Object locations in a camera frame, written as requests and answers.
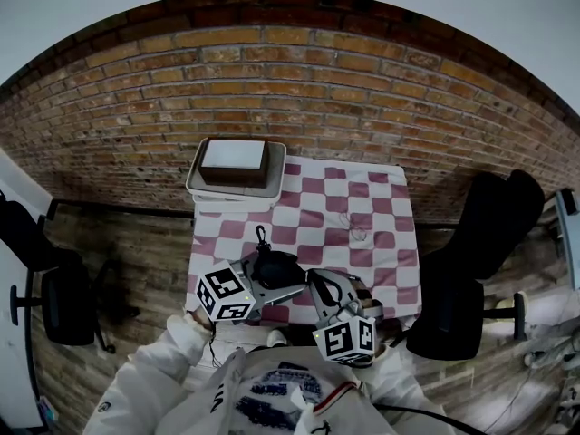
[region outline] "checkered tablecloth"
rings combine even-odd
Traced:
[[[197,275],[256,250],[256,226],[274,250],[298,255],[304,268],[359,276],[385,318],[421,308],[417,240],[402,168],[288,157],[280,201],[266,213],[199,213],[189,262],[186,307],[198,306]],[[314,324],[312,297],[266,306],[264,321]]]

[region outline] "white sleeve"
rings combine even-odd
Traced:
[[[401,362],[399,352],[387,348],[368,369],[357,369],[356,376],[373,404],[420,409],[445,415],[440,405],[429,401],[415,377]],[[430,416],[402,411],[381,411],[384,418],[400,435],[454,435],[449,424]]]
[[[154,433],[163,416],[188,395],[182,383],[210,337],[190,314],[172,315],[159,340],[139,347],[117,371],[84,435]]]

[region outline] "office chair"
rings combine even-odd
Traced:
[[[513,318],[514,338],[525,340],[522,295],[514,295],[511,308],[486,311],[478,280],[499,270],[543,208],[544,192],[522,170],[506,180],[491,173],[473,179],[453,237],[420,260],[422,311],[400,337],[407,338],[409,351],[444,361],[471,359],[479,350],[484,318]]]
[[[115,346],[102,338],[97,316],[97,294],[114,262],[107,260],[93,282],[81,257],[72,250],[53,246],[36,225],[28,211],[16,201],[6,201],[0,192],[0,239],[33,272],[43,274],[40,298],[17,296],[16,285],[10,288],[12,323],[18,325],[18,308],[41,306],[46,336],[66,345],[88,345],[96,335],[99,346],[115,353]],[[139,314],[128,308],[128,315]]]

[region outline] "white jacket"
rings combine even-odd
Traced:
[[[84,434],[453,434],[431,417],[372,406],[443,414],[393,349],[363,370],[326,362],[315,347],[239,349],[203,390],[188,392],[182,383],[209,338],[189,314],[171,316],[159,340],[141,346],[119,369]]]

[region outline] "floor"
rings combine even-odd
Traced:
[[[124,298],[138,306],[139,317],[116,324],[106,314],[102,328],[106,340],[117,347],[110,355],[87,347],[66,347],[49,342],[44,335],[40,310],[34,311],[33,348],[41,394],[59,413],[55,433],[82,433],[93,408],[111,380],[137,346],[154,341],[170,314],[181,314],[185,300],[191,220],[152,217],[60,205],[45,233],[58,246],[82,255],[96,275],[105,259],[119,267],[105,282],[105,298]],[[420,252],[441,247],[449,230],[418,230]],[[566,287],[566,267],[556,256],[553,242],[544,230],[535,229],[485,285],[486,301],[524,290],[530,297],[530,313],[546,310],[543,301],[553,301],[549,324],[580,315],[580,302]],[[566,377],[557,367],[530,373],[521,356],[539,345],[552,343],[557,327],[546,327],[541,338],[515,343],[509,338],[510,324],[487,324],[478,356],[468,362],[434,362],[401,353],[413,368],[427,396],[443,404],[450,417],[481,430],[498,434],[536,434],[553,417]],[[218,359],[238,346],[252,349],[264,344],[268,330],[261,327],[221,326],[214,349]],[[187,384],[195,389],[213,372],[208,349]]]

